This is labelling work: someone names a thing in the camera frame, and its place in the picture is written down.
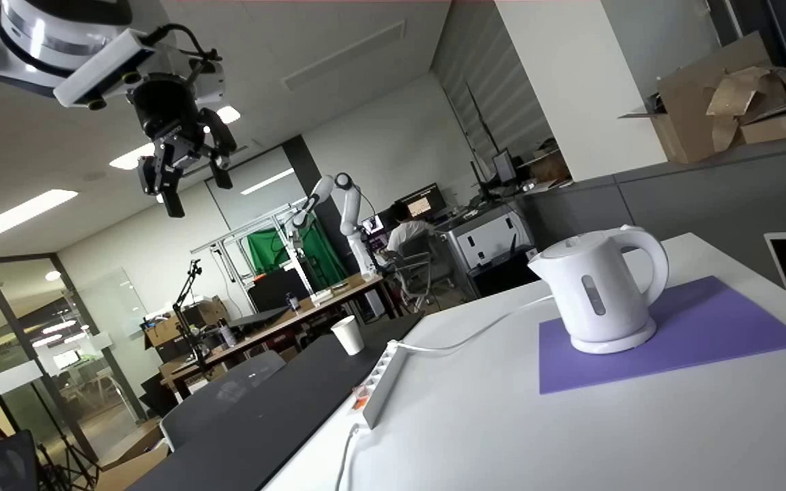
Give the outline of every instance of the white kettle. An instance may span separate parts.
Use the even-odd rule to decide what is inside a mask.
[[[653,262],[653,281],[643,292],[621,258],[631,248],[647,251]],[[575,233],[531,255],[528,270],[550,287],[561,323],[579,352],[625,352],[655,333],[647,306],[665,289],[669,258],[643,229]]]

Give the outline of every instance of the office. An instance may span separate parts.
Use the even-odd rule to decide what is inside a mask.
[[[481,143],[485,146],[487,141],[477,131],[463,87],[449,87],[456,75],[449,75],[453,67],[445,71],[442,55],[462,56],[453,42],[466,42],[470,37],[463,33],[445,33],[453,26],[449,19],[456,8],[485,8],[472,17],[483,22],[497,19],[505,26],[509,52],[519,56],[516,71],[528,83],[535,96],[531,102],[542,113],[542,126],[527,134],[535,139],[539,131],[554,134],[579,183],[565,190],[520,199],[537,244],[620,224],[638,224],[657,238],[696,231],[743,263],[778,281],[764,233],[786,231],[786,141],[736,146],[713,157],[709,167],[670,167],[663,162],[665,149],[648,120],[621,120],[621,113],[643,102],[657,75],[717,49],[703,4],[689,0],[655,4],[625,0],[453,3],[449,17],[447,4],[440,3],[407,8],[373,4],[373,14],[354,14],[354,8],[356,4],[299,4],[286,14],[272,14],[272,8],[265,4],[258,14],[224,3],[201,3],[201,8],[168,4],[171,17],[190,23],[206,37],[205,42],[220,49],[231,96],[227,101],[239,109],[231,131],[238,141],[253,143],[247,153],[258,153],[253,167],[281,156],[286,157],[277,143],[299,139],[320,175],[350,172],[377,208],[388,208],[393,199],[426,183],[440,183],[447,201],[466,203],[477,190],[470,169],[470,143],[481,149]],[[393,40],[377,47],[371,56],[354,56],[341,62],[341,67],[320,71],[316,82],[299,87],[303,92],[281,89],[284,75],[303,72],[299,67],[365,36],[371,37],[371,33],[382,33],[384,26],[395,33],[395,22],[401,19],[401,37],[393,36]],[[470,19],[470,14],[462,14],[462,19],[463,29],[481,23]],[[309,49],[298,40],[290,47],[281,33],[291,29],[313,36],[313,52],[310,56],[291,55],[291,66],[275,66],[277,56],[270,60],[266,52]],[[239,47],[243,36],[265,37]],[[462,71],[472,71],[475,75],[475,92],[477,101],[485,102],[483,111],[487,122],[501,126],[493,131],[508,135],[505,143],[535,146],[537,141],[520,141],[520,134],[505,127],[505,111],[512,111],[500,96],[505,89],[493,89],[493,78],[481,78],[490,72],[493,62],[477,60],[481,66],[475,67],[470,67],[466,56],[462,56],[462,62]],[[253,101],[253,78],[258,78],[257,83],[275,83],[284,96]],[[120,362],[123,377],[139,392],[139,385],[157,370],[157,360],[131,328],[112,328],[116,317],[107,321],[107,314],[93,306],[93,300],[99,303],[107,287],[126,281],[145,311],[167,307],[182,283],[182,273],[194,255],[190,251],[239,224],[231,224],[227,212],[219,209],[213,184],[201,179],[182,184],[185,218],[168,220],[161,208],[146,208],[146,199],[134,190],[134,175],[107,167],[109,157],[145,141],[126,102],[112,102],[88,120],[78,113],[66,116],[62,109],[51,102],[44,107],[39,98],[11,87],[0,87],[0,96],[3,92],[14,109],[7,111],[14,113],[14,126],[39,126],[32,113],[44,113],[55,127],[51,139],[69,143],[55,149],[48,141],[22,141],[39,135],[0,127],[0,141],[11,141],[0,143],[0,183],[11,183],[11,187],[34,184],[34,190],[78,187],[78,197],[59,212],[44,214],[11,238],[3,233],[0,255],[56,254],[99,329],[109,336],[112,356]],[[39,156],[32,157],[39,162],[14,169],[17,157],[28,160],[25,156]],[[227,283],[227,274],[219,270],[210,274],[215,263],[213,255],[201,262],[206,274],[197,281],[197,295],[220,295],[230,307],[247,314],[247,306],[230,292],[231,283]]]

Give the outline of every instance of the desk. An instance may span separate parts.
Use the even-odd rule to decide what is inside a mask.
[[[316,317],[316,314],[328,311],[329,306],[347,303],[359,292],[380,289],[380,287],[384,287],[384,277],[365,281],[363,274],[350,274],[339,289],[333,289],[329,300],[324,300],[320,306],[313,306],[309,298],[299,300],[299,306],[294,311],[281,314],[275,321],[270,321],[258,333],[245,336],[231,348],[227,348],[227,347],[213,348],[205,356],[205,366],[210,367],[210,366],[219,366],[224,360],[239,356],[245,348],[262,343],[265,338],[270,338],[286,328],[294,328],[298,321]],[[185,378],[194,374],[200,374],[200,366],[182,366],[182,360],[171,360],[171,362],[161,366],[164,385],[175,386],[179,396],[187,396]]]
[[[692,233],[663,243],[670,283],[717,274],[786,321],[786,292]],[[635,274],[647,258],[631,254]],[[535,281],[426,317],[412,343],[449,343],[539,295]],[[382,423],[354,438],[351,491],[786,487],[786,348],[568,392],[537,392],[537,321],[557,306],[520,307],[445,356],[412,355]],[[350,400],[266,482],[329,491]]]

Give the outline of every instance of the robotic arm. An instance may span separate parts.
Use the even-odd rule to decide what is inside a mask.
[[[220,96],[220,56],[182,23],[164,23],[157,0],[0,0],[0,82],[103,109],[126,92],[156,156],[139,160],[141,187],[182,214],[176,183],[197,160],[231,187],[230,127],[206,109]],[[164,42],[185,33],[194,52]]]
[[[316,184],[310,187],[306,203],[294,212],[294,225],[299,229],[306,224],[306,214],[324,199],[333,197],[333,190],[341,190],[344,203],[341,203],[341,225],[339,231],[347,238],[350,251],[354,254],[356,263],[359,263],[359,274],[363,277],[373,277],[377,274],[377,263],[359,238],[359,187],[354,184],[354,179],[347,172],[339,172],[335,178],[324,175],[316,179]]]

